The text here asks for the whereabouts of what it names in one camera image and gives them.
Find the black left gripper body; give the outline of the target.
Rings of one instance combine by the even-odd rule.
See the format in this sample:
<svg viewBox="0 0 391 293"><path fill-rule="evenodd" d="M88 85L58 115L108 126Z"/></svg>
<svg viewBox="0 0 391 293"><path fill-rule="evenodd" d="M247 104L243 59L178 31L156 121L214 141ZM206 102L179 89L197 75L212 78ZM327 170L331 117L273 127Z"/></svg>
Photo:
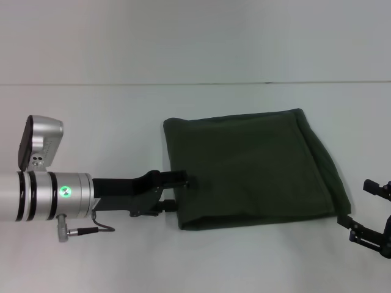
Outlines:
<svg viewBox="0 0 391 293"><path fill-rule="evenodd" d="M135 197L161 187L161 172L149 171L133 179L94 178L94 197Z"/></svg>

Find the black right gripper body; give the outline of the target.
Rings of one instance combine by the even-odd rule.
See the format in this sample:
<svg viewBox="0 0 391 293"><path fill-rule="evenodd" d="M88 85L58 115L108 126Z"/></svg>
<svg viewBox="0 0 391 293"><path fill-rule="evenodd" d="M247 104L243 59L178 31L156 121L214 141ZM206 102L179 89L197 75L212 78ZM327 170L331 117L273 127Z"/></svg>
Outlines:
<svg viewBox="0 0 391 293"><path fill-rule="evenodd" d="M382 187L382 197L390 201L390 182ZM390 259L390 217L387 219L379 244L381 256Z"/></svg>

